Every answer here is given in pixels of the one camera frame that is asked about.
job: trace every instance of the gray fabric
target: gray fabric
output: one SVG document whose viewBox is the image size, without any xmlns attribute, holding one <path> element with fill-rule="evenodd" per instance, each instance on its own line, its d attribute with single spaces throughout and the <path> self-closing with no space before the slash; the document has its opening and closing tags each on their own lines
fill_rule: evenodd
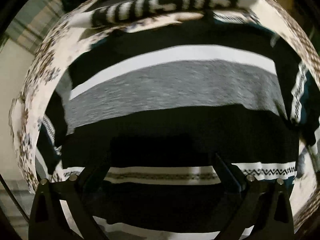
<svg viewBox="0 0 320 240">
<path fill-rule="evenodd" d="M 38 159 L 35 158 L 36 171 L 38 172 L 41 179 L 47 178 L 42 165 L 39 163 Z"/>
<path fill-rule="evenodd" d="M 276 75 L 222 60 L 171 62 L 127 73 L 73 98 L 65 110 L 70 133 L 144 110 L 232 104 L 286 117 Z"/>
<path fill-rule="evenodd" d="M 242 240 L 242 239 L 245 239 L 247 238 L 248 236 L 241 236 L 239 240 Z"/>
</svg>

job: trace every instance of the zigzag pattern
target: zigzag pattern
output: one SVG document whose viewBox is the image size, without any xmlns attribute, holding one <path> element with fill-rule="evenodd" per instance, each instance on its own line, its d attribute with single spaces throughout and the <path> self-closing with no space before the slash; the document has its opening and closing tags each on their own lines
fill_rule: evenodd
<svg viewBox="0 0 320 240">
<path fill-rule="evenodd" d="M 108 173 L 106 178 L 110 179 L 153 179 L 153 180 L 215 180 L 215 173 L 190 173 L 190 174 L 151 174 L 141 172 L 127 172 L 123 174 Z"/>
<path fill-rule="evenodd" d="M 245 175 L 292 175 L 295 172 L 295 167 L 289 167 L 287 169 L 253 169 L 253 170 L 242 170 Z"/>
</svg>

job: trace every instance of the clothing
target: clothing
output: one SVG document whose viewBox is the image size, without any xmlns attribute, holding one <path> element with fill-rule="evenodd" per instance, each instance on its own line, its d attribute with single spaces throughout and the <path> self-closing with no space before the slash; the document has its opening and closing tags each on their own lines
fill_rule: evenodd
<svg viewBox="0 0 320 240">
<path fill-rule="evenodd" d="M 135 40 L 139 46 L 132 48 Z M 302 86 L 301 75 L 311 92 L 307 104 L 292 92 Z M 312 100 L 320 91 L 281 37 L 254 24 L 223 23 L 212 13 L 157 30 L 113 32 L 71 64 L 62 80 L 59 96 L 49 102 L 65 113 L 65 123 L 54 126 L 62 173 L 53 178 L 64 180 L 110 152 L 113 168 L 103 190 L 85 200 L 91 214 L 108 224 L 158 231 L 209 233 L 228 222 L 236 206 L 211 212 L 221 197 L 220 180 L 208 167 L 214 151 L 244 174 L 282 178 L 290 189 L 299 129 L 312 129 L 310 113 L 320 115 Z M 51 154 L 41 152 L 46 163 Z M 203 170 L 192 178 L 177 170 L 185 167 Z M 139 219 L 148 214 L 156 220 Z"/>
<path fill-rule="evenodd" d="M 133 22 L 165 12 L 250 8 L 257 0 L 127 0 L 75 15 L 70 25 L 97 28 Z"/>
</svg>

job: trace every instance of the metal screw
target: metal screw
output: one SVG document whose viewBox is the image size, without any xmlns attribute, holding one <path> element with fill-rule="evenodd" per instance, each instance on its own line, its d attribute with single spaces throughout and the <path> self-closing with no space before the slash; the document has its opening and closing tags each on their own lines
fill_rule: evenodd
<svg viewBox="0 0 320 240">
<path fill-rule="evenodd" d="M 277 179 L 277 183 L 280 184 L 280 185 L 282 185 L 282 184 L 284 183 L 284 182 L 283 182 L 283 179 L 280 179 L 280 178 Z"/>
<path fill-rule="evenodd" d="M 251 174 L 248 175 L 248 176 L 247 176 L 247 180 L 248 180 L 248 181 L 254 181 L 254 176 L 251 175 Z"/>
<path fill-rule="evenodd" d="M 41 185 L 44 185 L 44 184 L 46 184 L 47 182 L 48 182 L 47 179 L 41 179 L 40 184 L 41 184 Z"/>
<path fill-rule="evenodd" d="M 69 177 L 69 180 L 76 181 L 77 178 L 78 178 L 78 176 L 76 174 L 71 174 L 70 177 Z"/>
</svg>

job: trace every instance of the sleeve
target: sleeve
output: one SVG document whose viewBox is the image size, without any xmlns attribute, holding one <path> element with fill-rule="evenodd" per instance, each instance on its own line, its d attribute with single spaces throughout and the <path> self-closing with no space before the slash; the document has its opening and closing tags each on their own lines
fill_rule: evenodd
<svg viewBox="0 0 320 240">
<path fill-rule="evenodd" d="M 310 71 L 302 62 L 292 89 L 291 121 L 299 127 L 313 162 L 315 172 L 320 172 L 320 89 Z"/>
<path fill-rule="evenodd" d="M 71 92 L 71 80 L 66 71 L 61 77 L 42 120 L 39 122 L 39 137 L 37 141 L 39 159 L 43 160 L 42 169 L 52 175 L 61 160 L 60 150 L 68 132 L 65 118 L 65 105 Z"/>
</svg>

